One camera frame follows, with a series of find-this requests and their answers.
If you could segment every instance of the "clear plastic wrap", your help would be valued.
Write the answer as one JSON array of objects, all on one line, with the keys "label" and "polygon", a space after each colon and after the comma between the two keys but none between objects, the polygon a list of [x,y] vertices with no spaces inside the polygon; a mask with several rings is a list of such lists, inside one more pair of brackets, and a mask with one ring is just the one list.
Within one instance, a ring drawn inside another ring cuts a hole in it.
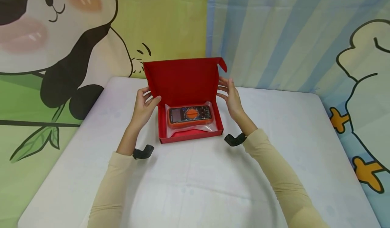
[{"label": "clear plastic wrap", "polygon": [[188,105],[180,107],[169,107],[165,105],[167,113],[167,137],[174,133],[202,130],[206,132],[217,131],[214,118],[213,105],[205,102],[202,105]]}]

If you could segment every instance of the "yellow background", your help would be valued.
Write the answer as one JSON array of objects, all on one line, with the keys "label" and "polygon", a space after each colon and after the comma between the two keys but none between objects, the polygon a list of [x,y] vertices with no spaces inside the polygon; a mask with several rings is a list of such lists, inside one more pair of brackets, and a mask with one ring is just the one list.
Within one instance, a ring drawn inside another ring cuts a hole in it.
[{"label": "yellow background", "polygon": [[[207,0],[118,0],[112,27],[136,59],[159,61],[205,56]],[[145,43],[151,50],[147,53]],[[144,77],[137,70],[132,77]]]}]

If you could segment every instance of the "red cardboard box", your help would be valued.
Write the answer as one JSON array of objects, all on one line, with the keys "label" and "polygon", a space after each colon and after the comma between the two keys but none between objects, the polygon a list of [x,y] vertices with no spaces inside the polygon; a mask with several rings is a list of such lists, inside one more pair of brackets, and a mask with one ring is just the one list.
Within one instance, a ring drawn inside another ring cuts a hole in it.
[{"label": "red cardboard box", "polygon": [[[161,143],[222,134],[223,125],[215,101],[219,81],[218,64],[225,72],[228,70],[221,57],[144,62],[146,79],[153,97],[161,95],[158,105],[158,136]],[[201,105],[207,101],[213,105],[217,131],[189,130],[167,138],[166,104],[169,107],[182,107]]]}]

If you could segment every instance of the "long sleeve shirt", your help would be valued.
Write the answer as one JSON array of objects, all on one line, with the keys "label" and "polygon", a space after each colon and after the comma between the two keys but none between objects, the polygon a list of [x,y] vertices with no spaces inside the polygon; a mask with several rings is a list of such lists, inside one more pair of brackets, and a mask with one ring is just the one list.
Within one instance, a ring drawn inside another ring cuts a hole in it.
[{"label": "long sleeve shirt", "polygon": [[[256,159],[282,207],[289,228],[327,228],[291,166],[257,129],[243,143]],[[127,184],[135,169],[131,156],[113,153],[89,216],[88,228],[119,228]]]}]

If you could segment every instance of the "white tablecloth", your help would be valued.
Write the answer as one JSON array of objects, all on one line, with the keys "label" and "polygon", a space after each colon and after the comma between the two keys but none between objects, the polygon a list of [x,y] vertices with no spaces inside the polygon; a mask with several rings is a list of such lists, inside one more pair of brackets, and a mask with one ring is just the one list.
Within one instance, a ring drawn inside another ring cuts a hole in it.
[{"label": "white tablecloth", "polygon": [[[21,228],[86,227],[89,209],[147,81],[113,77],[19,220]],[[287,159],[331,227],[379,227],[320,99],[314,94],[238,88],[244,110]],[[217,100],[220,137],[160,144],[157,110],[137,148],[122,227],[287,227],[259,165],[223,140],[238,126]]]}]

